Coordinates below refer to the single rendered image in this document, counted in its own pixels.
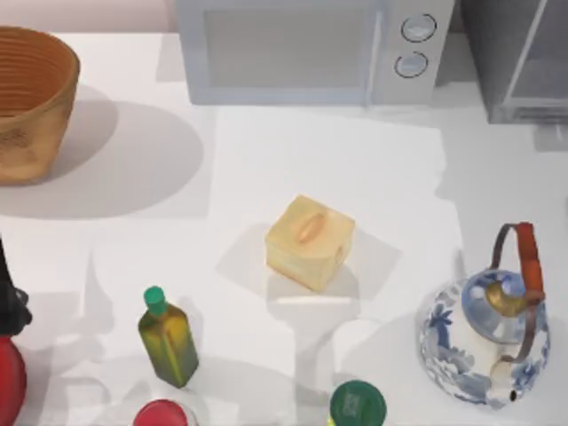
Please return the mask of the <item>pale microwave oven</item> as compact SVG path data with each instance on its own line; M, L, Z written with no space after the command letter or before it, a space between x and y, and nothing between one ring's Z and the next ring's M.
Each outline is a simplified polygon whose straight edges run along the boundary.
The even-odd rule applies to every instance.
M417 105L430 100L455 0L176 0L190 99L201 105ZM406 18L434 35L409 43ZM425 54L420 76L394 62Z

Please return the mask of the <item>green yellow bottle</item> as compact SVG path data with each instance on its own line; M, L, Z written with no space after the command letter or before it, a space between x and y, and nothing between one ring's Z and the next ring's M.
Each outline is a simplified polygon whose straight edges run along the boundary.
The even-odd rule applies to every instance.
M170 304L162 288L152 286L144 292L146 311L138 321L138 332L158 378L181 389L199 366L188 318Z

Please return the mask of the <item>round microwave knob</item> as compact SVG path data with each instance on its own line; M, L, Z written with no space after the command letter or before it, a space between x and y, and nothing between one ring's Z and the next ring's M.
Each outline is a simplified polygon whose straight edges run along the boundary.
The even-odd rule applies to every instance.
M422 43L430 39L437 30L436 20L428 13L406 18L401 25L401 35L409 43Z
M400 55L394 62L393 69L401 78L413 79L422 75L429 67L428 57L419 52L412 51L407 55Z

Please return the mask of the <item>blue and white teapot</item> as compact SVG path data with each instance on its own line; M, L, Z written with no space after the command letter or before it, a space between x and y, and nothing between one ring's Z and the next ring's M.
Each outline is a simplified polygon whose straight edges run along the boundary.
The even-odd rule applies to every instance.
M518 402L548 364L550 332L533 224L505 224L484 270L440 289L417 333L429 378L492 410Z

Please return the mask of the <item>red lidded jar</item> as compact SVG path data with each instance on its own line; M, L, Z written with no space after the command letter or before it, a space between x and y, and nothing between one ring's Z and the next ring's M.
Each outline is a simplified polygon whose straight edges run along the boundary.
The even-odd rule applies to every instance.
M201 426L190 409L170 399L155 399L135 415L132 426Z

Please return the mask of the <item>woven brown basket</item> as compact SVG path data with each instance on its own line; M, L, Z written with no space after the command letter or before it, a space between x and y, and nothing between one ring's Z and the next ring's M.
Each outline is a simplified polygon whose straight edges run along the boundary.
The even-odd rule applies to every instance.
M54 35L0 26L0 185L43 178L72 114L81 70Z

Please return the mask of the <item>grey cabinet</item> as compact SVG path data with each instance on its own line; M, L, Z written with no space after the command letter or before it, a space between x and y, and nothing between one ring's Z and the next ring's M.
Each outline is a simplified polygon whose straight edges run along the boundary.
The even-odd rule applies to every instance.
M491 124L568 126L568 0L461 0Z

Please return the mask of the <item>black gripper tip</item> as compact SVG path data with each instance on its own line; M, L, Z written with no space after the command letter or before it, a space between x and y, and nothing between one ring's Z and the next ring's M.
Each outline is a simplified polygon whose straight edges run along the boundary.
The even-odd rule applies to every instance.
M0 238L0 335L19 335L32 322L33 315L27 304L28 294L12 282Z

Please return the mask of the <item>red round object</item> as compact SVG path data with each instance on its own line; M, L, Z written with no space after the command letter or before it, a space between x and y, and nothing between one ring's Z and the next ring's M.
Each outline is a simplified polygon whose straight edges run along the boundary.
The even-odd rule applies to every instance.
M20 351L0 336L0 426L14 426L26 396L27 374Z

